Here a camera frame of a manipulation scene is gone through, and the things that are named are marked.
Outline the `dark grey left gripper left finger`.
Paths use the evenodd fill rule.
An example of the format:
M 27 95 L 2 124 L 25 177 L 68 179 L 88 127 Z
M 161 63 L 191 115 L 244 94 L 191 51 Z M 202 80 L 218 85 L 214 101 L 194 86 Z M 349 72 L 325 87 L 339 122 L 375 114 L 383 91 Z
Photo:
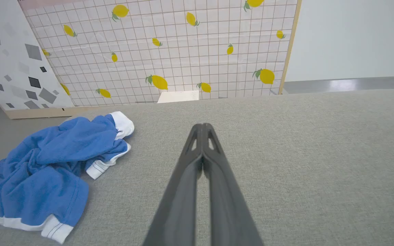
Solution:
M 143 246 L 195 246 L 197 181 L 203 169 L 202 124 L 188 135 Z

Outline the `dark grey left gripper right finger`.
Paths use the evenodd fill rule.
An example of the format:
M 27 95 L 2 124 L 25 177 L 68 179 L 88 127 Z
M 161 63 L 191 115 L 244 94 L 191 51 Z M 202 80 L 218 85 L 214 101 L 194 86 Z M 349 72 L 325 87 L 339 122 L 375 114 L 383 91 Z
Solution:
M 264 246 L 215 129 L 202 129 L 202 167 L 209 180 L 211 246 Z

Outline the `blue garment with white trim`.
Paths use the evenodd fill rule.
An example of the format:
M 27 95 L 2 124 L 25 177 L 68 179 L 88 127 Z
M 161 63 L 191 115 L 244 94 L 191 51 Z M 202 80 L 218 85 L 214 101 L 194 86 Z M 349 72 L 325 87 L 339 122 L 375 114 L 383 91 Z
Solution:
M 100 177 L 130 151 L 133 122 L 122 112 L 78 117 L 26 137 L 0 160 L 0 225 L 40 231 L 63 244 L 89 197 L 81 178 Z

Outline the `grey fabric sofa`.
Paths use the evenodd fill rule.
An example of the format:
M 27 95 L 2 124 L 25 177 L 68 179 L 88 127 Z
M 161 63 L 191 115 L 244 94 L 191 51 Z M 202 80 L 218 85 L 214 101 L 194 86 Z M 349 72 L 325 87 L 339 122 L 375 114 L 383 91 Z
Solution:
M 266 246 L 394 246 L 394 90 L 98 107 L 135 124 L 63 245 L 0 226 L 0 246 L 139 246 L 191 127 L 213 125 Z

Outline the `lemon print grid panel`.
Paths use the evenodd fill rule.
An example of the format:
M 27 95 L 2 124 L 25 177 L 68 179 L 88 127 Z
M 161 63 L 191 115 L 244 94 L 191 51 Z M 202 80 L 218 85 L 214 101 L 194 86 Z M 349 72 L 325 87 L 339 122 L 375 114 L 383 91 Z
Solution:
M 302 0 L 18 0 L 75 106 L 282 93 Z

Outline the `grey terrazzo pattern panel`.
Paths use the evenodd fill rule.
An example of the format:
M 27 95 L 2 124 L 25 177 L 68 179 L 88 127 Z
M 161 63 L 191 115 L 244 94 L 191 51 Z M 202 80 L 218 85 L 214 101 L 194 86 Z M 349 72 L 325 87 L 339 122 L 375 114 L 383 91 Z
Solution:
M 16 0 L 0 0 L 0 107 L 74 107 Z

